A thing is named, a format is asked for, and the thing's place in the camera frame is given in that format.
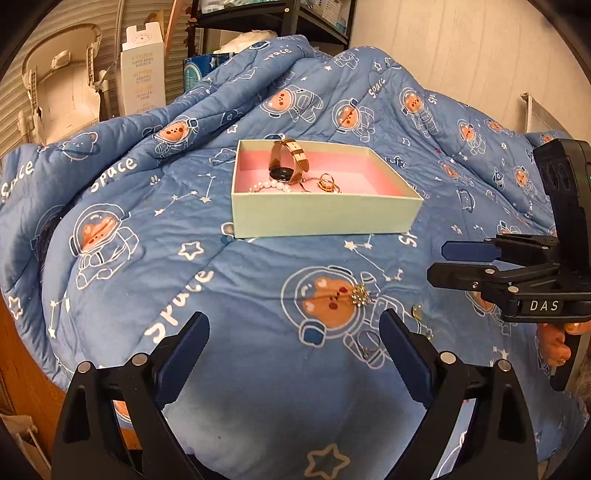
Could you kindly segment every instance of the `fingernail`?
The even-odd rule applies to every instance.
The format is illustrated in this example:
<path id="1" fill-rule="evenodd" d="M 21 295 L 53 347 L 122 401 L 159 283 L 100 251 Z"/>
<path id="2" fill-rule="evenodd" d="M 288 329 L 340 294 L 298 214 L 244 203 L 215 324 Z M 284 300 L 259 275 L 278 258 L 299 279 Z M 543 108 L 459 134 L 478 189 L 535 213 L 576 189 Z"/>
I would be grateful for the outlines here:
<path id="1" fill-rule="evenodd" d="M 566 325 L 564 325 L 564 330 L 566 330 L 569 333 L 576 333 L 580 325 L 580 323 L 567 323 Z"/>

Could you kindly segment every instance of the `white cardboard box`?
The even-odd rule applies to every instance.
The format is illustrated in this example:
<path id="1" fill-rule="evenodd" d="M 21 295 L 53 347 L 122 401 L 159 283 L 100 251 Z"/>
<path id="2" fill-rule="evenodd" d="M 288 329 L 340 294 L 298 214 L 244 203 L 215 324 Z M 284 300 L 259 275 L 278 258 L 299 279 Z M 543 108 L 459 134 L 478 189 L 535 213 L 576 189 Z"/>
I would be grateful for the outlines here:
<path id="1" fill-rule="evenodd" d="M 136 25 L 126 29 L 119 63 L 118 91 L 121 116 L 144 113 L 166 106 L 164 90 L 164 42 L 158 22 L 138 30 Z"/>

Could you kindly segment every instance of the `baby high chair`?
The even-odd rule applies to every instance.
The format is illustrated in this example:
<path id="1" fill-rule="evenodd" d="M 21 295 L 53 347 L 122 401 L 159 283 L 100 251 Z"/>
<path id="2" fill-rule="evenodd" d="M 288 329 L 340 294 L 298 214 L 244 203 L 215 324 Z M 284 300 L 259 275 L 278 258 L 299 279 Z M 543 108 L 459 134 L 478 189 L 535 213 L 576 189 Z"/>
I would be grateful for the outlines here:
<path id="1" fill-rule="evenodd" d="M 19 130 L 26 140 L 47 145 L 99 122 L 99 90 L 108 89 L 106 82 L 95 84 L 100 37 L 96 25 L 74 25 L 45 38 L 28 53 L 22 63 L 22 82 L 31 116 L 19 114 Z"/>

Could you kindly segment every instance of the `gold jewelry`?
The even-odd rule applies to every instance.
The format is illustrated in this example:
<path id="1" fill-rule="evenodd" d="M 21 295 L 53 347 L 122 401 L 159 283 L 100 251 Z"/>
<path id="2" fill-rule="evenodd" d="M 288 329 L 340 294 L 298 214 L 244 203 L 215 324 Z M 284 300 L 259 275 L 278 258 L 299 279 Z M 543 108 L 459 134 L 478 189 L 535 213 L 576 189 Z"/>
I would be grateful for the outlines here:
<path id="1" fill-rule="evenodd" d="M 371 302 L 369 294 L 371 292 L 365 288 L 365 283 L 361 285 L 355 285 L 351 292 L 351 303 L 356 307 L 365 307 Z"/>
<path id="2" fill-rule="evenodd" d="M 294 160 L 294 167 L 293 169 L 287 169 L 281 166 L 281 149 L 285 147 L 289 153 L 291 154 Z M 269 161 L 269 173 L 271 177 L 275 180 L 284 181 L 288 185 L 294 185 L 301 181 L 304 172 L 307 172 L 310 169 L 310 163 L 308 162 L 308 158 L 304 153 L 304 150 L 299 146 L 298 142 L 296 142 L 293 138 L 286 138 L 285 140 L 277 140 L 273 143 L 273 148 L 271 149 L 271 160 Z M 291 175 L 288 179 L 284 179 L 282 177 L 285 172 L 283 170 L 292 170 Z"/>
<path id="3" fill-rule="evenodd" d="M 335 179 L 329 173 L 323 173 L 320 177 L 310 177 L 309 179 L 302 178 L 300 180 L 300 187 L 304 192 L 312 193 L 304 187 L 307 181 L 318 180 L 317 185 L 320 190 L 327 193 L 340 193 L 340 187 L 335 183 Z"/>

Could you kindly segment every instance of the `pink box lining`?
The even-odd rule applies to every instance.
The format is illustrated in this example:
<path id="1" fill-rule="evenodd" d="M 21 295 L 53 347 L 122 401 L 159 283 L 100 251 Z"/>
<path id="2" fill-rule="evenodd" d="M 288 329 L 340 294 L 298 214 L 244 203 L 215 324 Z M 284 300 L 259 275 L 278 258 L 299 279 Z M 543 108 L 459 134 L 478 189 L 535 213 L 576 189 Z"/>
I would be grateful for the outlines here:
<path id="1" fill-rule="evenodd" d="M 242 150 L 238 155 L 236 166 L 235 193 L 247 193 L 259 181 L 269 179 L 269 151 Z M 310 161 L 310 171 L 307 177 L 320 177 L 323 173 L 330 173 L 342 193 L 402 196 L 400 189 L 388 181 L 379 168 L 366 156 L 343 155 L 324 152 L 306 152 Z M 281 152 L 281 164 L 286 167 L 293 165 L 293 158 L 286 152 Z M 322 191 L 315 181 L 306 185 L 310 192 Z M 293 187 L 294 192 L 303 192 L 299 185 Z M 259 193 L 278 193 L 275 189 L 262 189 Z"/>

